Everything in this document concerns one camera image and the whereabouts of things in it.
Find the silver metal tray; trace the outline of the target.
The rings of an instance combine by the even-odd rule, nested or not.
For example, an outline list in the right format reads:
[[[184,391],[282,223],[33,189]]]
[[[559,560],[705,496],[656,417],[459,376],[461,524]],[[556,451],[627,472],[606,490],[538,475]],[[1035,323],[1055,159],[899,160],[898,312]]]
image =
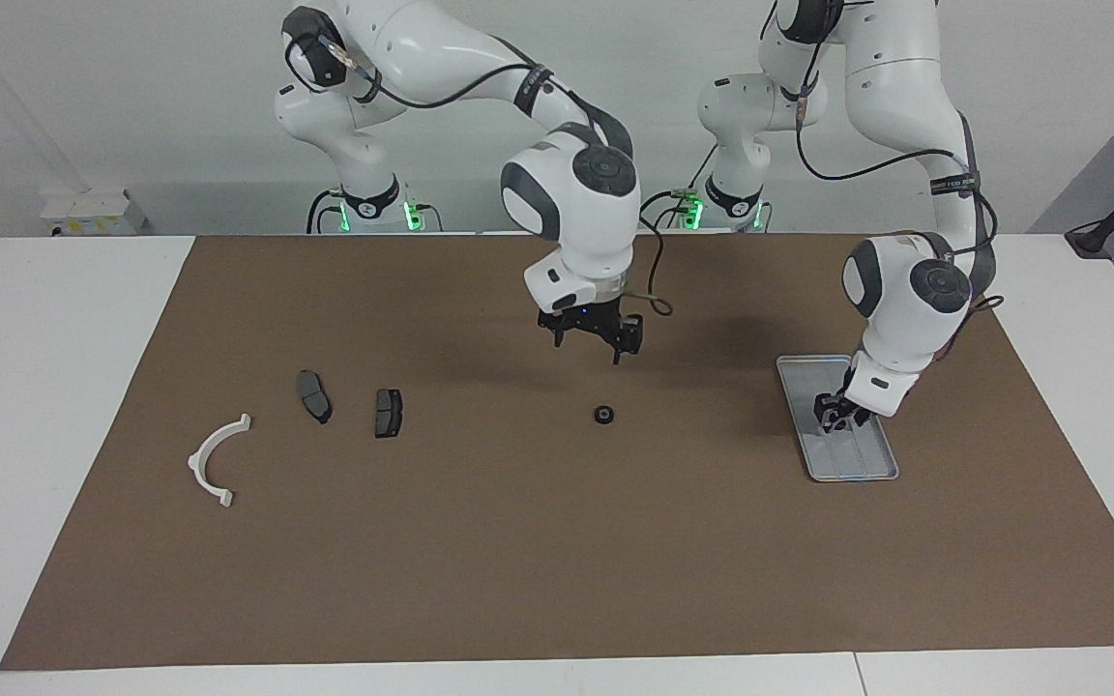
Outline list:
[[[807,474],[814,481],[876,481],[900,476],[883,423],[872,416],[852,431],[823,432],[814,416],[818,393],[836,392],[850,357],[788,354],[776,357],[779,382],[797,431]]]

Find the brown table mat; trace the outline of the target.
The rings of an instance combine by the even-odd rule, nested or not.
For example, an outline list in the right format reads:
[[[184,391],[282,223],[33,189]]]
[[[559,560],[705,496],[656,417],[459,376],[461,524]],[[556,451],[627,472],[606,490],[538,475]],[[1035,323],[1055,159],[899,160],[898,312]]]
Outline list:
[[[614,366],[536,325],[538,239],[201,238],[1,668],[1114,645],[1114,520],[991,314],[897,479],[808,478],[776,357],[856,343],[854,243],[670,239]],[[222,507],[187,459],[243,413]]]

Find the elongated dark grey brake pad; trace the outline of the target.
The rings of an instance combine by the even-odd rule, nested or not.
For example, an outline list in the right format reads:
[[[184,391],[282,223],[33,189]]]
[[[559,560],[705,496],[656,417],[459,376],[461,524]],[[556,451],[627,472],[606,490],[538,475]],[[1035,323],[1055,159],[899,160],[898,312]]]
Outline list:
[[[312,370],[301,370],[297,375],[297,393],[307,413],[319,423],[326,424],[333,414],[333,405],[321,376]]]

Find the white power strip box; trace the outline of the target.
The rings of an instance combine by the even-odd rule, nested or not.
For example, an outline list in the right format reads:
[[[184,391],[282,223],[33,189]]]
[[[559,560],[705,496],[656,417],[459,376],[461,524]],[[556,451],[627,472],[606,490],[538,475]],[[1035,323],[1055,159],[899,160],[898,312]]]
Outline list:
[[[141,235],[152,229],[140,206],[123,188],[43,193],[39,218],[49,235]]]

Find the white semicircular plastic bracket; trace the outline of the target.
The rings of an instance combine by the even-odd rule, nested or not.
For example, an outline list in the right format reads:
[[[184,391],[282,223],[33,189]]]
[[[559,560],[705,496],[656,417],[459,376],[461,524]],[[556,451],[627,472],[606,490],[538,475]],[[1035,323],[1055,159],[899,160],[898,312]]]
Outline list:
[[[229,437],[240,435],[240,433],[248,432],[252,425],[252,415],[248,413],[243,413],[236,421],[229,422],[218,427],[214,430],[209,437],[205,437],[202,444],[190,454],[187,459],[187,465],[189,465],[190,474],[194,476],[195,483],[208,493],[217,499],[219,506],[223,508],[229,508],[234,502],[234,492],[231,492],[228,488],[224,486],[212,484],[208,479],[207,468],[209,458],[214,450],[217,449],[225,442],[229,440]]]

